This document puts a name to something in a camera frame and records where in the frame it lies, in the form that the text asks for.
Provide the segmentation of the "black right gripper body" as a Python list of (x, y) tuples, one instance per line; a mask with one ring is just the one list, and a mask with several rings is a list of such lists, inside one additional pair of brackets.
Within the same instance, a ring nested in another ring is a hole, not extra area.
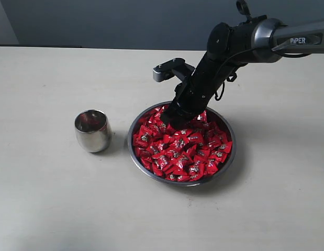
[(214, 61), (205, 54), (195, 71), (184, 79), (168, 108), (162, 112), (163, 123), (173, 128), (185, 126), (206, 109), (217, 89), (237, 68), (232, 62)]

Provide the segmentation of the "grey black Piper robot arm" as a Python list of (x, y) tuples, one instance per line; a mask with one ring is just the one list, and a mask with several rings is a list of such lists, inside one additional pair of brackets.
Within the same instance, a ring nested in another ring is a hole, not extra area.
[(175, 58), (156, 66), (153, 78), (162, 82), (181, 80), (175, 97), (162, 113), (166, 125), (180, 128), (202, 113), (225, 81), (232, 82), (236, 71), (249, 63), (274, 63), (282, 57), (299, 58), (324, 54), (324, 19), (287, 26), (265, 15), (230, 27), (222, 22), (211, 31), (207, 49), (196, 67)]

